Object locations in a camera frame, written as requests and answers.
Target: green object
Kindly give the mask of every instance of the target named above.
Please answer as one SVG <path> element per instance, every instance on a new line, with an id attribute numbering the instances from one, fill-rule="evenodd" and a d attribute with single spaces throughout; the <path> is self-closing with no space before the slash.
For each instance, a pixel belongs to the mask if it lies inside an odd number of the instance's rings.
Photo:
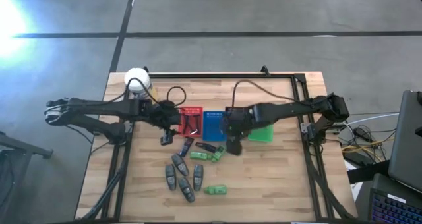
<path id="1" fill-rule="evenodd" d="M 227 187 L 225 185 L 208 186 L 204 189 L 206 194 L 227 194 Z"/>
<path id="2" fill-rule="evenodd" d="M 212 159 L 210 154 L 206 154 L 205 152 L 191 152 L 191 159 L 200 159 L 203 161 Z"/>
<path id="3" fill-rule="evenodd" d="M 223 146 L 219 146 L 216 150 L 216 152 L 214 152 L 214 154 L 212 154 L 212 162 L 217 162 L 220 160 L 220 158 L 222 157 L 222 155 L 224 154 L 224 152 L 226 151 L 226 149 Z"/>
<path id="4" fill-rule="evenodd" d="M 251 131 L 248 136 L 249 140 L 257 142 L 272 142 L 274 135 L 274 125 L 268 125 L 265 128 L 258 128 Z"/>

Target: gray key fob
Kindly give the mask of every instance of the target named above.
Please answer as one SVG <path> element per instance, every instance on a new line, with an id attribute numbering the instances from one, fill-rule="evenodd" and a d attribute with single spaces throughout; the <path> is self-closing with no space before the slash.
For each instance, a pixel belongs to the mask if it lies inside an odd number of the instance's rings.
<path id="1" fill-rule="evenodd" d="M 179 179 L 179 187 L 188 202 L 195 201 L 195 195 L 193 194 L 192 187 L 185 177 Z"/>
<path id="2" fill-rule="evenodd" d="M 173 165 L 166 165 L 166 181 L 170 190 L 176 189 L 176 170 Z"/>
<path id="3" fill-rule="evenodd" d="M 204 166 L 195 165 L 193 170 L 193 190 L 199 191 L 202 186 L 202 180 L 204 179 Z"/>
<path id="4" fill-rule="evenodd" d="M 171 156 L 171 160 L 174 163 L 174 166 L 176 166 L 176 169 L 182 173 L 183 176 L 189 175 L 189 170 L 187 169 L 185 161 L 183 161 L 183 158 L 179 154 L 174 154 Z"/>

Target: green box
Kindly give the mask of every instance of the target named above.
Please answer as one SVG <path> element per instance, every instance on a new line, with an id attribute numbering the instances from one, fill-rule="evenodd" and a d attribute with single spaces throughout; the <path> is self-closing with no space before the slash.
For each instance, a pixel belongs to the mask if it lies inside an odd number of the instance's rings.
<path id="1" fill-rule="evenodd" d="M 258 129 L 252 130 L 248 138 L 250 141 L 272 142 L 273 135 L 274 135 L 274 125 L 268 125 L 265 128 L 258 128 Z"/>

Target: black key fob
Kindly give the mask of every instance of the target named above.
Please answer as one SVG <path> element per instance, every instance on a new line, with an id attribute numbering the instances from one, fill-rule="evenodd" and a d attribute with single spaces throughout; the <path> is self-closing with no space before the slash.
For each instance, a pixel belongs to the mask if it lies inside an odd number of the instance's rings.
<path id="1" fill-rule="evenodd" d="M 179 153 L 181 157 L 186 156 L 187 151 L 191 147 L 192 143 L 193 143 L 193 138 L 189 138 L 189 137 L 185 138 L 185 143 L 183 144 L 182 150 Z"/>
<path id="2" fill-rule="evenodd" d="M 174 154 L 171 156 L 174 166 L 182 173 L 183 176 L 189 175 L 189 170 L 187 169 L 185 161 L 179 154 Z"/>
<path id="3" fill-rule="evenodd" d="M 166 181 L 170 190 L 176 189 L 176 171 L 173 165 L 166 165 Z"/>
<path id="4" fill-rule="evenodd" d="M 179 179 L 179 187 L 188 202 L 195 201 L 195 195 L 193 194 L 192 187 L 185 177 Z"/>
<path id="5" fill-rule="evenodd" d="M 196 146 L 202 148 L 203 150 L 209 151 L 209 152 L 216 152 L 217 148 L 211 144 L 206 144 L 204 142 L 196 142 Z"/>
<path id="6" fill-rule="evenodd" d="M 204 166 L 195 165 L 193 170 L 193 190 L 199 191 L 202 186 L 202 180 L 204 179 Z"/>

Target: keyboard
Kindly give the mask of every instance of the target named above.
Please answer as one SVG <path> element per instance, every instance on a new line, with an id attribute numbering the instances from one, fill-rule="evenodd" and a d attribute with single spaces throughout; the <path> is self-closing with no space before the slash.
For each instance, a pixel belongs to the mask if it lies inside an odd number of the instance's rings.
<path id="1" fill-rule="evenodd" d="M 422 210 L 380 194 L 373 194 L 372 220 L 381 223 L 422 224 Z"/>

